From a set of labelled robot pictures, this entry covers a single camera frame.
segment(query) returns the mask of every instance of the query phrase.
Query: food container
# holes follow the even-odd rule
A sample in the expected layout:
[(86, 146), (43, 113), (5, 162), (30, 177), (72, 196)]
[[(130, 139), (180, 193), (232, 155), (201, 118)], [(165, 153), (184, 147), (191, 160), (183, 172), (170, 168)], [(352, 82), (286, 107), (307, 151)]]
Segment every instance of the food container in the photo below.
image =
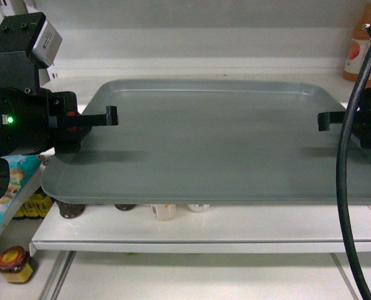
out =
[[(363, 25), (367, 23), (371, 23), (371, 3), (366, 5), (363, 17), (353, 30), (347, 62), (343, 71), (343, 78), (346, 80), (356, 81), (368, 47), (370, 46), (370, 36), (363, 28)], [(371, 74), (366, 87), (371, 88)]]
[(209, 208), (209, 204), (188, 204), (188, 208), (195, 213), (202, 213)]
[(176, 213), (176, 204), (152, 204), (152, 211), (159, 221), (170, 220)]
[(21, 246), (14, 246), (0, 255), (0, 273), (8, 283), (26, 283), (34, 273), (34, 261)]

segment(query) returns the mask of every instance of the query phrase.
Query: plastic tray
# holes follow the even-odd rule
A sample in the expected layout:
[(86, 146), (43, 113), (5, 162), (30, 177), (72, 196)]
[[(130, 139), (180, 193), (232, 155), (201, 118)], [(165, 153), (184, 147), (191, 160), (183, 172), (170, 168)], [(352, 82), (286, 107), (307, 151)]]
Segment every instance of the plastic tray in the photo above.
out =
[[(265, 81), (112, 81), (84, 114), (116, 105), (119, 126), (94, 127), (81, 151), (56, 155), (42, 187), (74, 204), (335, 203), (344, 108), (317, 86)], [(371, 151), (352, 141), (348, 196), (371, 203)]]

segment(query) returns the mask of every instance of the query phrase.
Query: jar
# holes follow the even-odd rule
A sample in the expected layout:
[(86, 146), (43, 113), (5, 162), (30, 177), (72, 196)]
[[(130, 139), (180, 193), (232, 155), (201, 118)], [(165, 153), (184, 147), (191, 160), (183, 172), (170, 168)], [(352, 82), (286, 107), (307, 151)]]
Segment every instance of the jar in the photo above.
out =
[(8, 283), (26, 283), (34, 272), (34, 262), (21, 246), (14, 246), (0, 255), (0, 273)]

